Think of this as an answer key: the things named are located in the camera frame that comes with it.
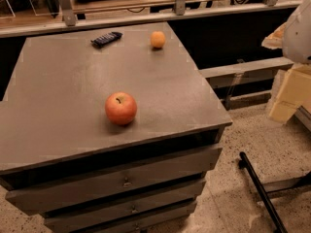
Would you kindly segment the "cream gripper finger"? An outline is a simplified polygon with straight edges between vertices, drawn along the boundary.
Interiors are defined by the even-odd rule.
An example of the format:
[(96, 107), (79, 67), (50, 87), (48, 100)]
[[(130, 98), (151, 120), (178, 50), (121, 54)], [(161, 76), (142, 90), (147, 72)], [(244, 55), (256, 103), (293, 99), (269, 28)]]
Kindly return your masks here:
[(283, 37), (286, 24), (283, 23), (277, 29), (275, 29), (271, 34), (265, 37), (261, 43), (264, 48), (270, 50), (280, 49), (283, 45)]

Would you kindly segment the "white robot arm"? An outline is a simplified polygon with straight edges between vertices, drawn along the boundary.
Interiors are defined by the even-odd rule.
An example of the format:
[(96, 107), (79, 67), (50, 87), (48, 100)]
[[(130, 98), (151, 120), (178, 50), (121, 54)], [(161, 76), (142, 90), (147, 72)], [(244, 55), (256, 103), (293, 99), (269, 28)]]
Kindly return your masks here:
[(302, 3), (288, 20), (264, 38), (267, 49), (281, 49), (283, 55), (295, 63), (311, 63), (311, 0)]

